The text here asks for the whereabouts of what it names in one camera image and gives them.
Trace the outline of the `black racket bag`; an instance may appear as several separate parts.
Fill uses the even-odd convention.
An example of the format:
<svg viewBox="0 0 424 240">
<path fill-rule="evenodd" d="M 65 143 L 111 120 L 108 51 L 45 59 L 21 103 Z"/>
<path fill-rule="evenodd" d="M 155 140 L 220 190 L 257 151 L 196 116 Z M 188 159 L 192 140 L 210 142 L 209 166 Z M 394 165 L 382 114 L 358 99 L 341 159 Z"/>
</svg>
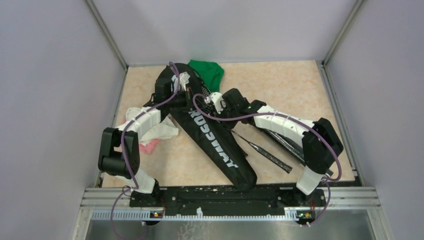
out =
<svg viewBox="0 0 424 240">
<path fill-rule="evenodd" d="M 166 66 L 156 80 L 154 93 L 155 103 L 169 98 L 174 93 L 173 87 L 165 86 L 165 81 L 172 81 L 172 77 L 178 71 L 179 74 L 187 72 L 190 75 L 188 88 L 191 88 L 192 103 L 207 114 L 213 110 L 195 94 L 208 96 L 211 91 L 206 87 L 203 79 L 196 70 L 185 63 L 176 63 L 174 66 Z M 227 126 L 220 122 L 205 117 L 194 106 L 192 109 L 177 109 L 176 97 L 159 109 L 170 116 L 181 126 L 191 139 L 203 150 L 211 161 L 221 170 L 229 181 L 238 190 L 248 190 L 257 183 L 257 175 L 248 163 L 247 154 L 238 145 L 233 134 Z"/>
</svg>

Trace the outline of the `badminton racket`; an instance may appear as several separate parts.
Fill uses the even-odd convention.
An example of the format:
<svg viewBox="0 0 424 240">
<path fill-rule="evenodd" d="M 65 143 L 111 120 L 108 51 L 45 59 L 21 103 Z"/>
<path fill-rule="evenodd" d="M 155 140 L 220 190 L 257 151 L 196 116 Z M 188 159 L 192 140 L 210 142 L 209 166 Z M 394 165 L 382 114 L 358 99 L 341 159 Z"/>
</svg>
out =
<svg viewBox="0 0 424 240">
<path fill-rule="evenodd" d="M 280 169 L 284 170 L 287 174 L 290 174 L 292 171 L 292 167 L 286 163 L 284 163 L 283 161 L 281 161 L 279 158 L 277 158 L 276 156 L 274 156 L 273 154 L 271 154 L 270 152 L 268 152 L 267 150 L 265 150 L 263 147 L 247 140 L 246 138 L 244 138 L 243 136 L 241 136 L 240 134 L 238 134 L 237 132 L 235 132 L 234 130 L 231 130 L 231 132 L 233 134 L 235 134 L 236 136 L 238 136 L 239 138 L 241 138 L 242 140 L 244 140 L 248 145 L 250 145 L 256 152 L 258 152 L 259 154 L 261 154 L 263 157 L 265 157 L 266 159 L 268 159 L 269 161 L 271 161 L 272 163 L 274 163 L 276 166 L 278 166 Z"/>
</svg>

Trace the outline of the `black shuttlecock tube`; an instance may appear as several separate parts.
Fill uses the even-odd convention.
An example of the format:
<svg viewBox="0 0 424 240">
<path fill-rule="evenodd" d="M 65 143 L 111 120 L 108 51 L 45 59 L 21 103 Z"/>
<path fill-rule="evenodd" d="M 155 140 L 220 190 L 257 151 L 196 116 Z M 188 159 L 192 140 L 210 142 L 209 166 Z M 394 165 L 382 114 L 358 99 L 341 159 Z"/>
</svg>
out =
<svg viewBox="0 0 424 240">
<path fill-rule="evenodd" d="M 296 144 L 293 140 L 269 129 L 261 128 L 260 131 L 266 136 L 270 137 L 276 144 L 281 146 L 284 150 L 289 152 L 298 163 L 300 163 L 304 167 L 306 166 L 303 148 Z"/>
</svg>

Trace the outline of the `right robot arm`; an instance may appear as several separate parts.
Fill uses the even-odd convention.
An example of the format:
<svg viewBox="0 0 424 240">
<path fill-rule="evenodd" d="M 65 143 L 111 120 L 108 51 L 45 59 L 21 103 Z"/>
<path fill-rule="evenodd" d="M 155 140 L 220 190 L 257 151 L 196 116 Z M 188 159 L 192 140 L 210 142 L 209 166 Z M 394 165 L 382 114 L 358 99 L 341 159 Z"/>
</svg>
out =
<svg viewBox="0 0 424 240">
<path fill-rule="evenodd" d="M 250 102 L 236 88 L 224 94 L 213 92 L 208 99 L 218 118 L 227 123 L 241 121 L 277 134 L 300 154 L 304 170 L 297 180 L 293 200 L 299 206 L 307 206 L 314 198 L 313 191 L 344 150 L 332 123 L 323 117 L 315 121 L 294 117 L 260 100 Z"/>
</svg>

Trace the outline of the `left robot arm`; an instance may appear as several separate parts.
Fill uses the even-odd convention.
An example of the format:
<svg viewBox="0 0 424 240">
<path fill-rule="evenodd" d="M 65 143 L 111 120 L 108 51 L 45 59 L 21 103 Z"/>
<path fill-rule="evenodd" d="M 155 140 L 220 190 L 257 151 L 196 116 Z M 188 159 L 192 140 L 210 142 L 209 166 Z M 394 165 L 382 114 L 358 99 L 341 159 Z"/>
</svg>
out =
<svg viewBox="0 0 424 240">
<path fill-rule="evenodd" d="M 146 106 L 129 108 L 123 124 L 107 127 L 102 132 L 99 170 L 126 180 L 130 190 L 141 193 L 141 200 L 149 207 L 160 202 L 161 194 L 155 190 L 157 181 L 140 167 L 140 146 L 179 134 L 170 111 L 188 107 L 190 93 L 187 82 L 162 78 Z"/>
</svg>

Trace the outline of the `white towel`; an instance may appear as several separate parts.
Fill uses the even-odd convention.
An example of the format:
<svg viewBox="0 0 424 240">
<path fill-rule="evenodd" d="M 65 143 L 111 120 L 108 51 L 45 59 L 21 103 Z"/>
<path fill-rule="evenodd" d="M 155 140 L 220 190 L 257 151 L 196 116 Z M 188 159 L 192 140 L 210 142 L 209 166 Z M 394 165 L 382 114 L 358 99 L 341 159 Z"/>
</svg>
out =
<svg viewBox="0 0 424 240">
<path fill-rule="evenodd" d="M 138 143 L 143 145 L 154 139 L 167 140 L 179 134 L 170 114 L 160 121 L 161 111 L 155 108 L 148 112 L 149 109 L 150 107 L 130 107 L 125 113 L 126 122 L 117 128 L 120 131 L 136 132 Z"/>
</svg>

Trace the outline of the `green cloth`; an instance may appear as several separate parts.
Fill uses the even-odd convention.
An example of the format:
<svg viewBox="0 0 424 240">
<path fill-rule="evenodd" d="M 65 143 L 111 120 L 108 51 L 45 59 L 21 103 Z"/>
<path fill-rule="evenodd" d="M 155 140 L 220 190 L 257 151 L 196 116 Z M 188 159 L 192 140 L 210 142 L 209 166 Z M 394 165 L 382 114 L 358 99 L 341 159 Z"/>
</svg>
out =
<svg viewBox="0 0 424 240">
<path fill-rule="evenodd" d="M 188 65 L 197 71 L 211 92 L 220 92 L 225 70 L 218 63 L 191 59 Z"/>
</svg>

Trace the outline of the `pink cloth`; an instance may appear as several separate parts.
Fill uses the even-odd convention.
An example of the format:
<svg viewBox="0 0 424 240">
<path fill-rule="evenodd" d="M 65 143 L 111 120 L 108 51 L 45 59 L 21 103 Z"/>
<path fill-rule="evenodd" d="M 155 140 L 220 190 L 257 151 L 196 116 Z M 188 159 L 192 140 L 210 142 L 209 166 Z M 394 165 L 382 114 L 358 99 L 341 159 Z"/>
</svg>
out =
<svg viewBox="0 0 424 240">
<path fill-rule="evenodd" d="M 156 146 L 161 142 L 161 139 L 153 139 L 150 142 L 148 142 L 146 145 L 139 144 L 139 150 L 145 154 L 151 154 Z"/>
</svg>

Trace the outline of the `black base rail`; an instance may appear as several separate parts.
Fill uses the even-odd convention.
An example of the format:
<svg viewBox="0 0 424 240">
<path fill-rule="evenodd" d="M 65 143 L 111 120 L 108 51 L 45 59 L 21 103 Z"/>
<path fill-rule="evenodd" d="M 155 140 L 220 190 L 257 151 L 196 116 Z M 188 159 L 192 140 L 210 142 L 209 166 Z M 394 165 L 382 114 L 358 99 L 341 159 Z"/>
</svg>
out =
<svg viewBox="0 0 424 240">
<path fill-rule="evenodd" d="M 326 205 L 322 189 L 303 194 L 293 183 L 259 184 L 249 190 L 231 185 L 155 187 L 153 193 L 134 191 L 131 208 L 157 209 L 156 217 L 274 217 L 286 216 L 290 207 L 301 207 L 295 221 L 314 221 L 315 211 Z"/>
</svg>

